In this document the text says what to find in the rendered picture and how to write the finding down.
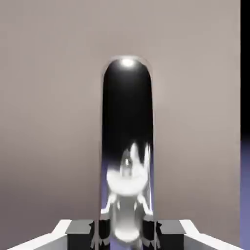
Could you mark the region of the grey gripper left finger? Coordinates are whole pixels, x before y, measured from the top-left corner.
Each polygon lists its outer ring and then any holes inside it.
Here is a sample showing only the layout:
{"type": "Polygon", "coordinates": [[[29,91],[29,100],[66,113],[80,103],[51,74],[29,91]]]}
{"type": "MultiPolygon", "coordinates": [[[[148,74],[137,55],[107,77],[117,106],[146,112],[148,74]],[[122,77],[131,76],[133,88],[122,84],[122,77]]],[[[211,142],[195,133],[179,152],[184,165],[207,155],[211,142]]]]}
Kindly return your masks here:
{"type": "Polygon", "coordinates": [[[94,221],[62,219],[51,233],[7,250],[94,250],[94,221]]]}

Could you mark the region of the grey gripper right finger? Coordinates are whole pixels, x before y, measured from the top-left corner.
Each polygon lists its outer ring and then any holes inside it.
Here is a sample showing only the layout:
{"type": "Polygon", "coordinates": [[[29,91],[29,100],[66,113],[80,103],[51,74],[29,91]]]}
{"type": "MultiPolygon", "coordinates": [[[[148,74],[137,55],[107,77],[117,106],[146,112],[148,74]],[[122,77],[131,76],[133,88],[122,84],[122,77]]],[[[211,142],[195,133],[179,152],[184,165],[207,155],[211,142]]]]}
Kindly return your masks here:
{"type": "Polygon", "coordinates": [[[200,233],[189,219],[157,220],[156,238],[157,250],[244,250],[200,233]]]}

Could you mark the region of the beige cabinet door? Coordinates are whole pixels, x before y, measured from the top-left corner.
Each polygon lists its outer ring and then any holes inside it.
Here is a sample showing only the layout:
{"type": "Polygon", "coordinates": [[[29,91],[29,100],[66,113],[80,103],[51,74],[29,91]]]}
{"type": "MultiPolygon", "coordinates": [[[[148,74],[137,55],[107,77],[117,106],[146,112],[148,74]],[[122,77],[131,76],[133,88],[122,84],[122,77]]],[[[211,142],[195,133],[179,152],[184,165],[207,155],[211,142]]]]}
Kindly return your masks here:
{"type": "Polygon", "coordinates": [[[0,250],[98,217],[117,55],[152,74],[156,216],[240,244],[240,0],[0,0],[0,250]]]}

